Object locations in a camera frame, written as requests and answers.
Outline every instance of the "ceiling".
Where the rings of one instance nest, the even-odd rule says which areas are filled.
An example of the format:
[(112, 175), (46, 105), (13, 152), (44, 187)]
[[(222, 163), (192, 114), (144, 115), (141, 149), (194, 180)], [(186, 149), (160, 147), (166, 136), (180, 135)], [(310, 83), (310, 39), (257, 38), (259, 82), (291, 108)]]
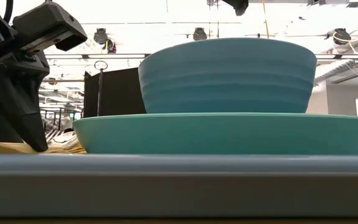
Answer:
[[(105, 54), (93, 41), (97, 28), (106, 28), (117, 45), (117, 54), (149, 54), (165, 47), (193, 41), (196, 27), (204, 28), (210, 38), (257, 37), (266, 38), (265, 19), (270, 38), (303, 45), (316, 54), (340, 53), (350, 50), (348, 45), (333, 45), (325, 40), (327, 32), (346, 28), (353, 39), (358, 38), (358, 8), (349, 8), (350, 0), (326, 0), (328, 4), (308, 6), (308, 0), (267, 0), (266, 16), (260, 1), (250, 1), (246, 13), (237, 17), (231, 6), (224, 2), (209, 7), (206, 0), (54, 0), (74, 16), (83, 26), (89, 39), (80, 46), (62, 52), (55, 47), (45, 51), (48, 58), (59, 54)], [(13, 16), (18, 16), (44, 2), (44, 0), (15, 0)], [(0, 0), (0, 14), (4, 14), (5, 1)], [(82, 79), (85, 71), (96, 73), (97, 59), (49, 59), (50, 77), (56, 79)], [(103, 59), (108, 70), (137, 67), (141, 59)], [(343, 73), (332, 77), (348, 75)], [(358, 78), (345, 82), (358, 85)], [(43, 84), (43, 88), (83, 89), (83, 83)]]

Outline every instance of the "black panel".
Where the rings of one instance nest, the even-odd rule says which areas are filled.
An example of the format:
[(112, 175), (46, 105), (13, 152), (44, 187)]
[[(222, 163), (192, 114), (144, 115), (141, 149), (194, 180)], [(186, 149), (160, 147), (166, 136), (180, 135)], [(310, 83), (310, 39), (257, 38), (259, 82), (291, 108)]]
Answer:
[[(84, 118), (97, 116), (99, 74), (85, 73)], [(101, 116), (145, 114), (137, 68), (103, 73)]]

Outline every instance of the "bowl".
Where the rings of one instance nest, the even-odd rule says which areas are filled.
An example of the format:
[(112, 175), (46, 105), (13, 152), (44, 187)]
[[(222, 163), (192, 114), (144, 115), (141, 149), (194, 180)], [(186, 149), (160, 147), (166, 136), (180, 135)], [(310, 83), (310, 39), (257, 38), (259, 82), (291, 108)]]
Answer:
[(88, 153), (358, 155), (358, 117), (302, 113), (170, 113), (79, 119)]
[(176, 45), (139, 65), (147, 113), (304, 113), (316, 57), (296, 44), (226, 38)]

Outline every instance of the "teal plate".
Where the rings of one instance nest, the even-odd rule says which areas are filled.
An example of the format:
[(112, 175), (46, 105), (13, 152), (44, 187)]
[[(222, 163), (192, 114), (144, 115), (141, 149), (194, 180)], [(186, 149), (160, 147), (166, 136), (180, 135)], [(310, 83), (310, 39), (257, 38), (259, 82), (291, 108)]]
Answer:
[(98, 154), (358, 155), (358, 117), (283, 113), (137, 114), (74, 122)]

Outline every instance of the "gray tray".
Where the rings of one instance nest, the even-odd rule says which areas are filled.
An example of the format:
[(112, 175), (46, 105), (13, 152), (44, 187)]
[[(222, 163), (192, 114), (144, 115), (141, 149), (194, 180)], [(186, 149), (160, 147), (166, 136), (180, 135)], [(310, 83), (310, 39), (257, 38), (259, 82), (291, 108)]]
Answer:
[(0, 156), (0, 217), (358, 217), (358, 157)]

